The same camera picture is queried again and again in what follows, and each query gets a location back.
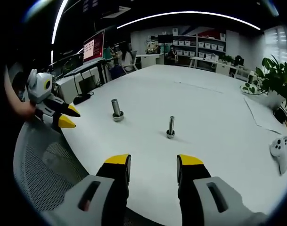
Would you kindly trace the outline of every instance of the round table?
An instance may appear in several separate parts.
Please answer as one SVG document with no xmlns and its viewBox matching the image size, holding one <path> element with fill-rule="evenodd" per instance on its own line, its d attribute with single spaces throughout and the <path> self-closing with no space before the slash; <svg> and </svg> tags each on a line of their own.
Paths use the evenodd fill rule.
<svg viewBox="0 0 287 226">
<path fill-rule="evenodd" d="M 131 154 L 127 206 L 167 226 L 181 225 L 176 156 L 199 158 L 211 176 L 236 189 L 251 211 L 269 214 L 287 190 L 269 144 L 280 135 L 256 125 L 239 86 L 221 74 L 154 65 L 111 81 L 76 106 L 74 129 L 63 129 L 71 149 L 95 175 L 113 156 Z M 117 98 L 124 120 L 114 122 Z M 169 118 L 175 137 L 168 139 Z"/>
</svg>

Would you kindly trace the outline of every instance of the white controller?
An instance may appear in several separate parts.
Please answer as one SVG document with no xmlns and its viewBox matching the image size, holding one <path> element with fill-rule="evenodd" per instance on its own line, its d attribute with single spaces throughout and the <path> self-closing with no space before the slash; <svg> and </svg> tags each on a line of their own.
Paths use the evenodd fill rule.
<svg viewBox="0 0 287 226">
<path fill-rule="evenodd" d="M 274 140 L 270 145 L 270 153 L 276 157 L 280 174 L 283 175 L 287 170 L 287 136 Z"/>
</svg>

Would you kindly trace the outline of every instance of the red screen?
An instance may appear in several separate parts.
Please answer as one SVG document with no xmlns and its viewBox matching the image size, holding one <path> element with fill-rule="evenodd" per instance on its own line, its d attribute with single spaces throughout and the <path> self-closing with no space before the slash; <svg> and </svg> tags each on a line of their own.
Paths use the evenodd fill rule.
<svg viewBox="0 0 287 226">
<path fill-rule="evenodd" d="M 83 46 L 83 61 L 87 62 L 102 57 L 104 31 L 85 41 Z"/>
</svg>

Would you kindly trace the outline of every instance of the window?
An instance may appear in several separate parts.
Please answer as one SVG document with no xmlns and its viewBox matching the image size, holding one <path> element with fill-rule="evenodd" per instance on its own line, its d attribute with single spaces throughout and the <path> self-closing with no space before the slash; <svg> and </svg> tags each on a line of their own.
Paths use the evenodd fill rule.
<svg viewBox="0 0 287 226">
<path fill-rule="evenodd" d="M 274 27 L 265 31 L 264 57 L 273 58 L 279 63 L 287 62 L 287 40 L 282 26 Z"/>
</svg>

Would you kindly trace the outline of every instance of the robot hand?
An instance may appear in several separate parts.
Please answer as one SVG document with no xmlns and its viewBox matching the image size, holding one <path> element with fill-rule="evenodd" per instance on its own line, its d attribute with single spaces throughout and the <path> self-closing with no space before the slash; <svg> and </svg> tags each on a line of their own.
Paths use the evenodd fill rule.
<svg viewBox="0 0 287 226">
<path fill-rule="evenodd" d="M 52 90 L 52 75 L 37 73 L 32 69 L 27 81 L 28 97 L 35 105 L 35 116 L 46 125 L 58 128 L 74 128 L 76 125 L 65 115 L 80 117 L 78 111 L 62 99 L 54 96 Z"/>
</svg>

